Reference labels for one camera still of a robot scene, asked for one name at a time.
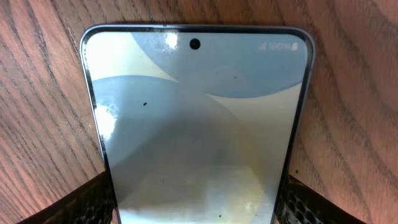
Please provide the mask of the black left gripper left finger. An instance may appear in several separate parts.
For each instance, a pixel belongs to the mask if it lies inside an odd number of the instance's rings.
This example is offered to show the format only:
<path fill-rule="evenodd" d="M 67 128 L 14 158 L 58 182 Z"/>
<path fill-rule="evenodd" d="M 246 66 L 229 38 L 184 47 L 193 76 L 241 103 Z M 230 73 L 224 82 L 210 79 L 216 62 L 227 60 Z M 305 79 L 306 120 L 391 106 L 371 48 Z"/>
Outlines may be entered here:
<path fill-rule="evenodd" d="M 18 224 L 109 224 L 113 220 L 114 209 L 109 180 L 102 172 Z"/>

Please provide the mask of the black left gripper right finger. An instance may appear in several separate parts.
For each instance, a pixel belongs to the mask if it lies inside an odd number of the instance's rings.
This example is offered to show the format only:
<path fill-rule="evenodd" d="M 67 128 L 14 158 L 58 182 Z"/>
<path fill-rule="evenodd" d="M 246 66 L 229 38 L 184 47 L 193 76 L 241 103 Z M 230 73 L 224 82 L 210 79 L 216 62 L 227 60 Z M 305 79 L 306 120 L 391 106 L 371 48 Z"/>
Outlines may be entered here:
<path fill-rule="evenodd" d="M 280 224 L 364 224 L 291 175 L 284 181 L 276 220 Z"/>

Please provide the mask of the smartphone with light blue screen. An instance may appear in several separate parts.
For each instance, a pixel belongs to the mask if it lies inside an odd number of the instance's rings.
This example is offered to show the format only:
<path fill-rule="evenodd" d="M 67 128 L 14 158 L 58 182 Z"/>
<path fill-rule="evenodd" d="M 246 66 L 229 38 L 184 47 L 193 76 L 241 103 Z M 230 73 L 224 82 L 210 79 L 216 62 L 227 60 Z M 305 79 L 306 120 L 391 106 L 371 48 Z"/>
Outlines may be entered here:
<path fill-rule="evenodd" d="M 119 223 L 274 223 L 315 59 L 296 27 L 101 24 L 80 58 Z"/>

